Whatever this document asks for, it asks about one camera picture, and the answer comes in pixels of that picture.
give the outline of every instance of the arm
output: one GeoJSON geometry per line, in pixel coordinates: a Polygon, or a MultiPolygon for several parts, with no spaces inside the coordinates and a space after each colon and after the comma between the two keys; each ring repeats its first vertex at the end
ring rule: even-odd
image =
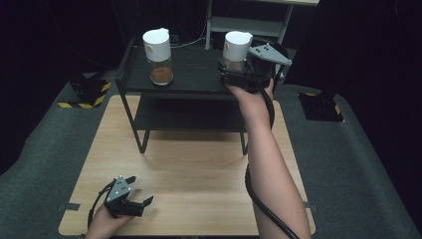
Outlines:
{"type": "MultiPolygon", "coordinates": [[[[266,89],[273,96],[273,81],[266,89]]],[[[258,197],[301,239],[311,238],[311,229],[301,196],[273,136],[270,117],[260,94],[249,94],[227,86],[238,99],[248,131],[249,167],[252,186],[258,197]]],[[[288,238],[255,204],[260,237],[288,238]]]]}
{"type": "Polygon", "coordinates": [[[131,221],[132,216],[120,216],[113,218],[104,205],[100,206],[96,211],[93,222],[88,229],[86,239],[107,239],[122,225],[131,221]]]}

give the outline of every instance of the hand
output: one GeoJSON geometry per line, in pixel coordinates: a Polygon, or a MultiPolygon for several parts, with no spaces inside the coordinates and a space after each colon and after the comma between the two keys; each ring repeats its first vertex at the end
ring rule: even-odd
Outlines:
{"type": "MultiPolygon", "coordinates": [[[[261,93],[250,94],[241,88],[230,85],[226,86],[239,101],[239,107],[246,127],[251,128],[258,125],[270,126],[270,115],[261,93]]],[[[273,86],[274,80],[271,79],[270,84],[265,88],[271,100],[273,99],[273,86]]]]}
{"type": "Polygon", "coordinates": [[[122,225],[131,221],[133,216],[119,216],[113,218],[104,205],[100,206],[94,215],[93,222],[88,229],[87,239],[107,239],[122,225]]]}

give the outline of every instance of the forearm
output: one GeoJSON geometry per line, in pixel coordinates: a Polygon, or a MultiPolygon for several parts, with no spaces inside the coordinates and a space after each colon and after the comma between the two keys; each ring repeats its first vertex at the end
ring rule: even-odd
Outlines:
{"type": "MultiPolygon", "coordinates": [[[[298,189],[285,164],[270,126],[248,126],[249,166],[254,191],[300,238],[311,238],[308,218],[298,189]]],[[[254,205],[261,238],[286,235],[254,205]]]]}

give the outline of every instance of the brown liquid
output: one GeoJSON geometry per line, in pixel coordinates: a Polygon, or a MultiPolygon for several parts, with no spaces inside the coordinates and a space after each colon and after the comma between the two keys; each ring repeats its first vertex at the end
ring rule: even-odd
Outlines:
{"type": "Polygon", "coordinates": [[[170,68],[155,68],[151,71],[152,81],[158,85],[166,85],[173,79],[170,68]]]}

